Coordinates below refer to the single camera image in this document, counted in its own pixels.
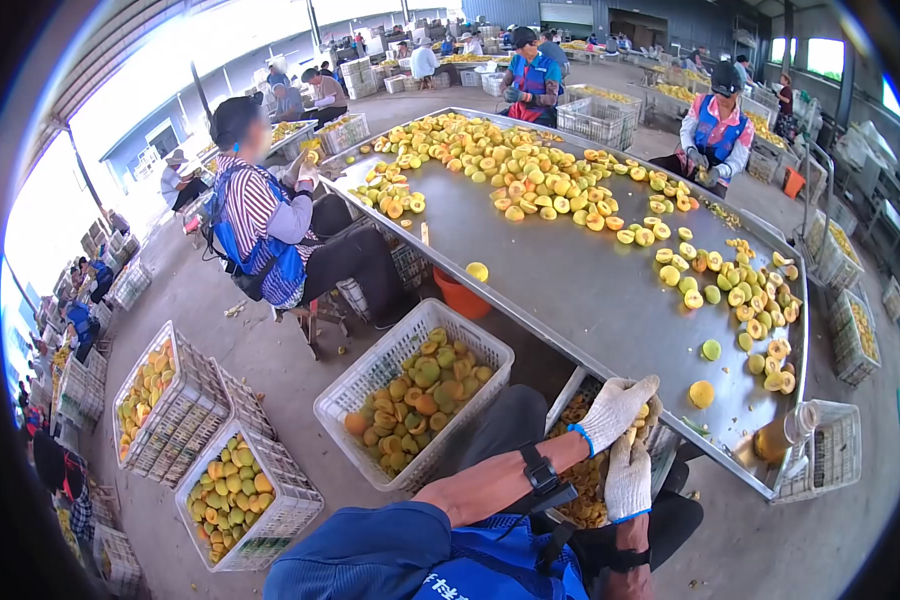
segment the work glove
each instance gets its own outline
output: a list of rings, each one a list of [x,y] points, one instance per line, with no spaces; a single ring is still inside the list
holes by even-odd
[[[516,87],[508,87],[504,90],[504,100],[513,104],[514,102],[520,102],[520,99],[523,98],[523,92],[517,89]]]
[[[640,381],[614,377],[603,384],[600,393],[579,423],[567,427],[577,431],[590,445],[590,456],[603,452],[634,422],[645,402],[657,393],[660,378],[649,375]]]
[[[603,488],[606,520],[624,522],[650,511],[650,455],[643,441],[633,446],[626,437],[617,439],[607,460]]]
[[[720,181],[720,171],[717,170],[716,165],[710,167],[708,171],[696,172],[696,182],[703,187],[716,186],[718,181]]]
[[[687,148],[686,150],[684,150],[684,152],[687,155],[687,159],[689,159],[691,162],[693,162],[693,164],[690,165],[691,168],[694,168],[694,169],[699,169],[700,167],[703,167],[704,169],[710,168],[710,161],[707,160],[707,157],[704,156],[703,154],[701,154],[700,151],[697,150],[695,147],[691,146],[690,148]]]

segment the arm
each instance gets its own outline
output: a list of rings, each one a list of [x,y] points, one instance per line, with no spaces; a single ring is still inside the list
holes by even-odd
[[[590,455],[587,440],[578,432],[563,434],[536,445],[558,474]],[[464,527],[504,510],[533,490],[523,470],[520,452],[493,456],[456,475],[424,486],[413,498],[431,504],[450,518],[450,527]]]

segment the orange bucket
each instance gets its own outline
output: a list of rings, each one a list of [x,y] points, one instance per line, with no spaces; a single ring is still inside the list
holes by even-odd
[[[479,295],[457,283],[447,273],[433,267],[433,281],[440,286],[447,306],[453,308],[461,316],[468,319],[480,319],[491,312],[491,306]]]

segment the seated worker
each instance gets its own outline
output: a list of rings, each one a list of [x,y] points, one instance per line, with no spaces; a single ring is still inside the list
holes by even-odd
[[[315,108],[303,113],[303,120],[316,119],[316,128],[320,129],[330,121],[347,113],[347,95],[340,82],[333,77],[321,75],[317,69],[307,69],[300,77],[304,84],[313,86],[317,99],[313,101]]]
[[[93,544],[93,503],[90,501],[90,483],[84,459],[64,448],[42,429],[31,433],[28,427],[21,427],[20,437],[26,445],[27,459],[36,468],[40,482],[55,497],[62,495],[70,500],[70,530],[73,536]]]
[[[60,306],[60,317],[67,322],[70,333],[70,349],[81,365],[90,354],[90,349],[100,336],[100,322],[90,314],[87,305],[71,300]]]
[[[98,304],[110,291],[110,286],[113,285],[115,279],[113,269],[109,268],[107,263],[100,258],[87,262],[86,256],[81,256],[76,262],[76,266],[80,268],[80,272],[84,274],[84,277],[90,273],[90,269],[93,269],[92,275],[96,285],[91,283],[94,289],[90,292],[90,302],[94,305]]]
[[[276,559],[264,600],[586,600],[604,568],[600,598],[653,597],[651,572],[704,518],[680,494],[686,463],[673,465],[652,501],[650,456],[622,436],[644,403],[659,403],[659,383],[607,381],[580,422],[546,440],[543,395],[503,390],[441,459],[451,474],[438,472],[406,502],[337,510]],[[557,474],[607,448],[607,524],[573,531],[542,514],[561,502],[551,492]]]
[[[214,112],[210,134],[220,154],[211,222],[226,256],[257,281],[260,298],[275,309],[306,305],[353,278],[375,325],[394,325],[406,314],[390,312],[400,308],[404,291],[383,234],[365,225],[330,238],[352,220],[339,196],[313,201],[319,177],[304,161],[306,152],[284,178],[289,187],[253,166],[270,150],[270,131],[259,98],[229,98]]]
[[[726,60],[717,63],[711,94],[696,94],[680,125],[680,145],[669,156],[650,162],[694,179],[720,198],[731,178],[744,170],[754,142],[754,123],[737,106],[740,75]]]
[[[273,87],[273,97],[276,98],[276,113],[270,119],[271,123],[300,121],[300,117],[304,113],[300,90],[290,85],[277,83]]]
[[[537,34],[529,27],[513,30],[516,54],[506,67],[500,90],[509,108],[500,114],[536,123],[557,126],[557,98],[564,93],[561,66],[540,53]]]
[[[180,176],[180,166],[186,162],[183,150],[177,148],[167,156],[167,168],[160,175],[160,193],[173,212],[180,212],[207,189],[207,184],[197,176],[197,171]]]

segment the white cotton glove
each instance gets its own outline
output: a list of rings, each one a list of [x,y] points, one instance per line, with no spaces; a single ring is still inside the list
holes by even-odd
[[[659,387],[660,378],[656,375],[648,375],[636,383],[614,377],[603,384],[586,416],[567,430],[578,431],[586,438],[591,457],[603,452],[631,426],[640,407]]]
[[[650,511],[650,455],[643,441],[631,447],[626,437],[610,448],[603,488],[606,520],[624,522]]]

